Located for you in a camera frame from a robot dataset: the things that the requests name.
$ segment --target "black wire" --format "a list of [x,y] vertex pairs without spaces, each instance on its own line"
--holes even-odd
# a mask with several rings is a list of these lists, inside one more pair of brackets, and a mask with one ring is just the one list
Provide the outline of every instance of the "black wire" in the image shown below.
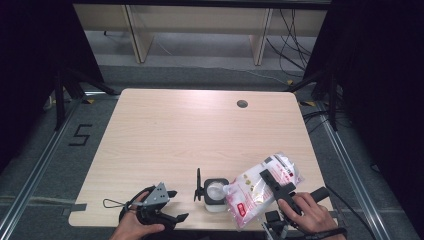
[[330,190],[338,199],[340,199],[340,201],[342,201],[347,208],[349,208],[349,210],[359,219],[359,221],[361,221],[361,223],[364,225],[364,227],[367,229],[367,231],[370,233],[371,237],[373,239],[376,239],[374,233],[372,232],[371,228],[368,226],[368,224],[364,221],[364,219],[362,219],[361,216],[359,216],[359,214],[353,210],[353,208],[336,192],[334,191],[327,183],[325,183],[325,187]]
[[317,126],[315,126],[311,131],[308,132],[308,134],[311,134],[313,131],[317,130],[317,128],[319,126],[321,126],[323,123],[325,123],[326,121],[328,121],[329,119],[325,119],[324,121],[320,122]]
[[305,70],[305,68],[303,68],[302,66],[300,66],[299,64],[295,63],[293,60],[291,60],[289,57],[285,56],[283,54],[283,50],[279,51],[276,47],[274,47],[274,45],[272,45],[272,43],[269,41],[268,38],[266,38],[266,41],[269,43],[269,45],[271,46],[271,48],[274,50],[274,52],[276,52],[278,55],[280,55],[280,59],[281,57],[285,58],[287,61],[289,61],[290,63],[292,63],[293,65],[295,65],[296,67],[300,68],[302,71]]
[[[295,50],[295,51],[297,51],[299,53],[299,57],[300,57],[300,59],[302,61],[302,64],[303,64],[303,66],[305,66],[305,64],[307,64],[307,61],[306,61],[306,59],[304,57],[304,54],[305,55],[310,55],[311,53],[308,50],[306,50],[299,43],[299,41],[297,41],[296,25],[295,25],[295,21],[294,21],[295,20],[295,15],[296,15],[296,10],[295,9],[292,9],[292,22],[291,22],[290,28],[289,28],[289,26],[287,24],[286,19],[284,18],[284,15],[283,15],[283,12],[281,11],[281,9],[280,9],[280,15],[281,15],[281,18],[283,19],[284,24],[286,25],[286,28],[287,28],[287,31],[288,31],[287,39],[284,40],[282,37],[281,37],[281,39],[283,39],[284,43],[287,44],[287,46],[289,46],[291,49],[293,49],[293,50]],[[290,46],[290,44],[287,43],[287,40],[288,40],[289,37],[291,37],[293,39],[293,42],[296,44],[296,49],[294,47]]]

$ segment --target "label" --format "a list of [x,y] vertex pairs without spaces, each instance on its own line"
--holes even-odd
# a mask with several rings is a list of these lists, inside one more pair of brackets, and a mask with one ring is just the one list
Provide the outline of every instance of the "label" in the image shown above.
[[240,216],[244,217],[246,215],[246,210],[244,210],[243,203],[237,204],[237,209],[239,210]]

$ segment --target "table top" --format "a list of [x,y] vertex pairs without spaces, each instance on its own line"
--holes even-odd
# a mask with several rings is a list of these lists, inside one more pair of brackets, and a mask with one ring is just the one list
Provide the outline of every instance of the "table top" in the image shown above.
[[[242,100],[247,107],[239,107]],[[193,202],[197,168],[230,182],[282,151],[305,178],[297,192],[324,186],[296,98],[292,93],[212,90],[126,89],[114,109],[76,204],[73,226],[115,227],[121,208],[145,187],[164,182],[178,194],[163,208],[189,213],[178,229],[235,230],[228,212],[210,213]],[[320,202],[332,210],[329,199]],[[276,210],[275,203],[270,210]],[[253,221],[249,230],[262,230]]]

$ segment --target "hand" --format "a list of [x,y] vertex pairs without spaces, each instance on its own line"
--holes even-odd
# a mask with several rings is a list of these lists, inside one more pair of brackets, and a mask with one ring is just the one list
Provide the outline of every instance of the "hand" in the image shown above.
[[[148,192],[141,194],[136,201],[141,201]],[[165,229],[162,224],[143,225],[136,216],[136,206],[131,206],[122,217],[118,227],[113,232],[110,240],[139,240],[147,234],[161,232]]]
[[[283,199],[278,200],[278,205],[284,214],[299,225],[307,233],[318,233],[336,229],[338,226],[331,217],[327,208],[318,205],[309,193],[296,193],[293,196],[296,205],[302,210],[303,215],[298,215]],[[345,239],[342,234],[326,238],[326,240]]]

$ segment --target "white plastic bag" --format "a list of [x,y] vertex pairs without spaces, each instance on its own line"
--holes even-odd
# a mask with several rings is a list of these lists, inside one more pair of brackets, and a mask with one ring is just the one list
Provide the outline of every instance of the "white plastic bag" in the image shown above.
[[295,186],[304,178],[297,167],[282,152],[269,156],[264,162],[250,168],[224,186],[229,212],[237,227],[244,228],[252,219],[262,214],[274,201],[271,189],[259,175],[268,169],[281,186],[292,182]]

